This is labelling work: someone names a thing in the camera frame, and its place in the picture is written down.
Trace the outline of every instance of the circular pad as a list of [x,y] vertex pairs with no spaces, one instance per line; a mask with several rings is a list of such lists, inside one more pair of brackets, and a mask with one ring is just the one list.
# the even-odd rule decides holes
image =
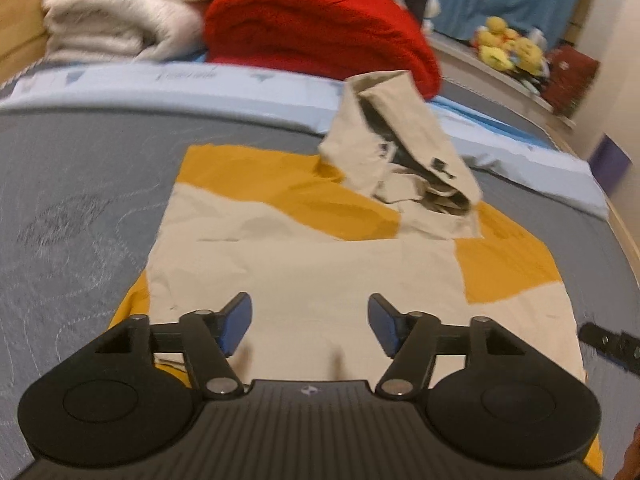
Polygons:
[[135,389],[120,381],[88,381],[71,388],[63,405],[73,418],[85,422],[111,422],[131,412],[138,403]]
[[135,359],[83,364],[54,368],[22,396],[18,423],[36,455],[79,467],[121,465],[168,446],[190,423],[193,398],[172,375]]
[[463,454],[498,466],[536,468],[581,460],[600,423],[595,396],[555,365],[469,367],[430,390],[426,415]]

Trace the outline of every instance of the logo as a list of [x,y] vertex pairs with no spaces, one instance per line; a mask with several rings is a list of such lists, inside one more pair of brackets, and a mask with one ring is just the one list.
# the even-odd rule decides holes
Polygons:
[[438,173],[444,173],[451,180],[453,180],[456,177],[455,175],[452,175],[449,173],[449,171],[447,171],[447,163],[444,160],[440,160],[439,158],[434,158],[431,161],[431,169],[433,171],[437,171]]
[[314,396],[315,394],[320,393],[320,388],[316,388],[315,386],[308,384],[307,386],[305,386],[300,390],[300,393],[303,395],[306,395],[307,397],[311,397],[311,396]]
[[69,86],[72,83],[75,83],[76,81],[78,81],[78,79],[82,77],[83,74],[84,74],[84,70],[76,70],[75,72],[69,72],[66,75],[65,86]]
[[271,79],[275,76],[273,74],[252,74],[251,77],[257,79],[260,83],[264,83],[265,81],[267,81],[267,79]]

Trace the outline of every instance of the yellow and beige cloth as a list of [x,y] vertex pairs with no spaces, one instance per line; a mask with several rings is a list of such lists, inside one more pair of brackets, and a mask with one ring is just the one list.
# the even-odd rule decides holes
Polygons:
[[[392,164],[400,148],[424,171]],[[584,378],[551,254],[480,202],[407,73],[348,80],[319,151],[191,146],[145,272],[113,322],[133,313],[175,322],[244,291],[254,320],[230,359],[243,381],[375,384],[390,363],[367,323],[378,292],[446,324],[489,316]],[[158,360],[181,365],[177,354]],[[439,360],[434,379],[461,366]]]

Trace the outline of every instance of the yellow cloth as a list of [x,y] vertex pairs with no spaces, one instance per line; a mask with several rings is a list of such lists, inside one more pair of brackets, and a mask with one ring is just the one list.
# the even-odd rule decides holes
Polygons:
[[0,84],[44,55],[40,0],[0,0]]
[[[360,296],[381,292],[399,308],[427,310],[445,323],[491,316],[584,378],[571,306],[539,240],[485,203],[478,205],[482,238],[406,232],[400,214],[346,189],[342,178],[318,156],[192,146],[146,271],[113,324],[135,313],[148,313],[152,322],[177,320],[203,305],[221,308],[246,290],[255,314],[242,343],[244,355],[253,355],[243,380],[332,378],[322,355],[342,360],[347,378],[372,378],[388,361],[369,334]],[[327,301],[352,292],[338,305]],[[305,322],[314,322],[313,330],[288,340],[283,353],[273,327],[298,316],[310,316]],[[279,367],[271,367],[274,353]],[[164,369],[186,380],[176,368]],[[602,471],[597,441],[586,463]]]

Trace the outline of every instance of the wall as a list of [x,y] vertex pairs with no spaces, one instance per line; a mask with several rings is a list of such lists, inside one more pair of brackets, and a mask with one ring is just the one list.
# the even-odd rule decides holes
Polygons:
[[593,59],[602,60],[620,17],[625,0],[594,0],[576,47]]
[[640,246],[640,0],[601,0],[599,5],[603,15],[590,16],[591,26],[604,22],[606,9],[614,12],[609,15],[613,26],[606,43],[587,36],[585,43],[577,45],[588,55],[589,49],[604,51],[598,78],[574,116],[576,128],[567,140],[578,155],[587,158],[606,133],[630,157],[633,165],[611,201]]
[[639,41],[640,0],[595,0],[576,45],[601,62],[593,88],[572,117],[576,128],[567,141],[578,155],[587,158],[605,131],[611,136],[607,121],[638,58]]
[[640,60],[629,67],[629,73],[609,115],[606,133],[616,141],[632,161],[611,197],[636,244],[640,246]]

